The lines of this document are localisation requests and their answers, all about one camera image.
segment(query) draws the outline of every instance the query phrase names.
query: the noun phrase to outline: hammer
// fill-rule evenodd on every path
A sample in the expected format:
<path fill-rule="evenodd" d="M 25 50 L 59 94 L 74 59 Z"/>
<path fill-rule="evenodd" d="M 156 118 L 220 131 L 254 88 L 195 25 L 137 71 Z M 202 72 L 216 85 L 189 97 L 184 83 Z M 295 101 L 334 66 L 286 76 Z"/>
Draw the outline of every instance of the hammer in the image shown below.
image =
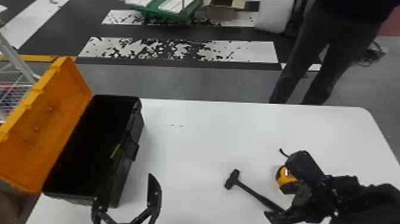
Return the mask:
<path fill-rule="evenodd" d="M 238 169 L 235 169 L 231 172 L 228 180 L 226 180 L 224 187 L 227 190 L 232 189 L 232 187 L 234 185 L 239 186 L 240 188 L 242 188 L 243 190 L 245 190 L 247 193 L 251 194 L 253 197 L 255 197 L 259 202 L 261 202 L 261 204 L 267 206 L 269 209 L 271 209 L 272 211 L 278 212 L 278 213 L 283 213 L 285 210 L 283 208 L 281 208 L 280 206 L 278 206 L 277 204 L 275 204 L 274 202 L 272 202 L 271 200 L 269 200 L 268 198 L 265 198 L 264 196 L 262 196 L 261 194 L 253 191 L 251 188 L 249 188 L 248 186 L 246 186 L 244 183 L 242 183 L 241 181 L 239 181 L 239 174 L 240 171 Z"/>

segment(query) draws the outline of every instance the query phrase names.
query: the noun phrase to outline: yellow tape measure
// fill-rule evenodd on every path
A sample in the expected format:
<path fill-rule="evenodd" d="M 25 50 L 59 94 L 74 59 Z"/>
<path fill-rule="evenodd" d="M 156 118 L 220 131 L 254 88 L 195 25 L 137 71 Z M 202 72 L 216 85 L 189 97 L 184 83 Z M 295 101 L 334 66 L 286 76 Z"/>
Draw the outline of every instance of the yellow tape measure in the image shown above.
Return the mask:
<path fill-rule="evenodd" d="M 281 166 L 276 172 L 276 183 L 284 194 L 296 194 L 298 190 L 298 180 L 290 174 L 285 166 Z"/>

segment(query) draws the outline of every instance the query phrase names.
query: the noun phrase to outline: floor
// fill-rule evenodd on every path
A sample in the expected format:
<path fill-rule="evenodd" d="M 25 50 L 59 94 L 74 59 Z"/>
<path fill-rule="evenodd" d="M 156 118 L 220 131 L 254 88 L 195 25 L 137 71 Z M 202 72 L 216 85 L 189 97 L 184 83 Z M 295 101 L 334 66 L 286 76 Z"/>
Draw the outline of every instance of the floor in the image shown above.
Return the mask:
<path fill-rule="evenodd" d="M 229 23 L 199 15 L 177 26 L 145 21 L 119 0 L 0 0 L 8 7 L 0 32 L 20 54 L 78 56 L 95 94 L 268 103 L 294 39 L 254 29 L 258 4 L 247 2 Z M 326 105 L 370 111 L 399 160 L 400 37 L 391 25 L 398 14 L 392 18 L 377 39 L 387 55 L 370 67 L 351 67 Z M 42 74 L 50 64 L 29 65 Z M 319 66 L 316 58 L 289 103 L 301 101 Z"/>

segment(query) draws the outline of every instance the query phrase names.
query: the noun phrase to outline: black robotic claw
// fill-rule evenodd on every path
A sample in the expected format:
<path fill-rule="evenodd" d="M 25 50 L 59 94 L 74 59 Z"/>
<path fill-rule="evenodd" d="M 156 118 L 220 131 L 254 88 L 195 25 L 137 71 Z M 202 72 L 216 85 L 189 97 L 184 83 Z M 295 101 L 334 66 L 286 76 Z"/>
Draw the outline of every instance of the black robotic claw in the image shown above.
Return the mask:
<path fill-rule="evenodd" d="M 129 223 L 117 223 L 108 214 L 108 201 L 110 198 L 112 178 L 99 190 L 92 206 L 92 222 L 100 224 L 103 220 L 106 224 L 141 224 L 150 217 L 149 224 L 154 224 L 161 211 L 162 192 L 157 179 L 149 173 L 147 188 L 147 208 Z"/>

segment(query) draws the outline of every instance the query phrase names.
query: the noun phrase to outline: hammer head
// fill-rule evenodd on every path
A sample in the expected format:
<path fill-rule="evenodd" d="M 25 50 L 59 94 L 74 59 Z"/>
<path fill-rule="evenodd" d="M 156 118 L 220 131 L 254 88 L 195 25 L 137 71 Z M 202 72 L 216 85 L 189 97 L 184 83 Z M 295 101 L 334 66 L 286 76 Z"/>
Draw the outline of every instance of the hammer head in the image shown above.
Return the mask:
<path fill-rule="evenodd" d="M 233 185 L 235 185 L 238 182 L 240 171 L 235 169 L 231 172 L 228 180 L 226 180 L 224 187 L 227 190 L 230 190 Z"/>

